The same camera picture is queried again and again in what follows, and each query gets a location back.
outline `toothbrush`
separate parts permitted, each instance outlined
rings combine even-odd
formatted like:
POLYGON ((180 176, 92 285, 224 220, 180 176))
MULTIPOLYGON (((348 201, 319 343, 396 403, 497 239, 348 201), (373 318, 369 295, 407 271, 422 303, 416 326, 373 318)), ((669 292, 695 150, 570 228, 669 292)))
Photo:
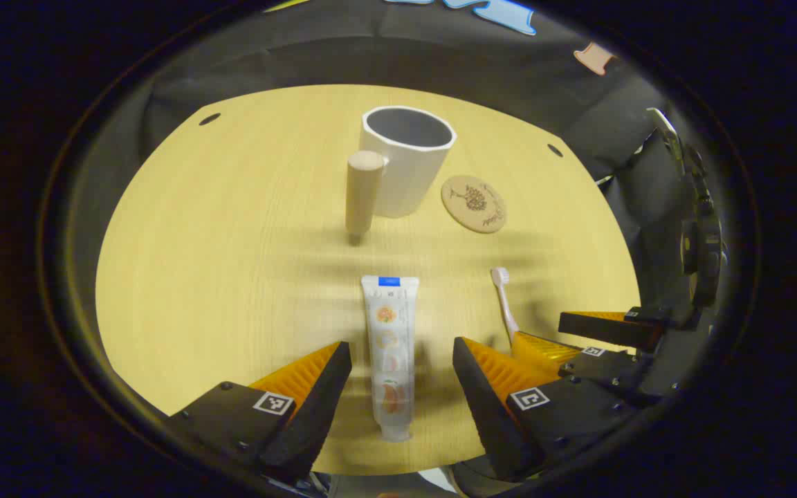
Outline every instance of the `toothbrush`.
POLYGON ((494 281, 494 286, 497 287, 497 294, 500 294, 503 322, 506 322, 506 331, 509 332, 509 344, 512 344, 515 339, 515 332, 518 332, 519 328, 518 324, 515 323, 515 318, 512 318, 512 313, 509 313, 509 302, 506 301, 506 290, 503 289, 503 286, 509 283, 509 271, 503 267, 491 268, 491 280, 494 281))

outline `printed tree design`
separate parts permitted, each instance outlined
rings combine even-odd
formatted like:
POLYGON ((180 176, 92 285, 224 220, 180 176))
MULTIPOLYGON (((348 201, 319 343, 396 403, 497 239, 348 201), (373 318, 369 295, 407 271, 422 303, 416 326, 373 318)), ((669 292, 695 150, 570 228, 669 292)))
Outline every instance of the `printed tree design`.
POLYGON ((484 195, 481 190, 473 188, 471 185, 466 186, 466 195, 459 195, 454 189, 451 189, 451 196, 458 196, 465 199, 466 207, 472 211, 482 211, 488 207, 488 201, 484 200, 484 195))

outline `wooden cylinder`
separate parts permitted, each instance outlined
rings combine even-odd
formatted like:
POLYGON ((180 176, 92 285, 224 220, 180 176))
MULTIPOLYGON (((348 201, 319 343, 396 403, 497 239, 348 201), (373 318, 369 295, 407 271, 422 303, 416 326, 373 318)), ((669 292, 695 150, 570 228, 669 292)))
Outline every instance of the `wooden cylinder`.
POLYGON ((360 236, 371 228, 383 166, 383 156, 372 151, 358 151, 347 161, 346 231, 350 235, 360 236))

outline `toothpaste tube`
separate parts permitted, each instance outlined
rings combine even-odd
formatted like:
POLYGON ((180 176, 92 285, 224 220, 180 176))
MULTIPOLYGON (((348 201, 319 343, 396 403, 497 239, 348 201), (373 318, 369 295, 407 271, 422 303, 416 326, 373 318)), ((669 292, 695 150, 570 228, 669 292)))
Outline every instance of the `toothpaste tube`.
POLYGON ((411 438, 414 417, 414 303, 420 279, 361 277, 371 350, 374 420, 383 438, 411 438))

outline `wooden table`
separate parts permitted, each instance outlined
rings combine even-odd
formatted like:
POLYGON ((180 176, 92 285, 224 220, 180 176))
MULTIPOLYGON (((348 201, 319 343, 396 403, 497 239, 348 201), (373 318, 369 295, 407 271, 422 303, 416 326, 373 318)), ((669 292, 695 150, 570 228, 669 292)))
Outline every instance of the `wooden table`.
POLYGON ((110 221, 97 309, 113 368, 173 414, 216 382, 250 384, 336 340, 352 368, 314 469, 415 472, 484 453, 452 369, 459 335, 509 352, 489 269, 509 269, 522 330, 556 332, 559 312, 639 305, 614 215, 564 142, 462 100, 407 89, 320 85, 208 105, 153 152, 110 221), (346 158, 361 114, 423 108, 458 139, 420 209, 374 218, 361 246, 344 229, 346 158), (213 113, 218 119, 199 123, 213 113), (562 157, 550 150, 553 145, 562 157), (445 211, 443 182, 472 174, 506 199, 498 233, 445 211), (374 422, 360 277, 420 277, 412 438, 383 441, 374 422))

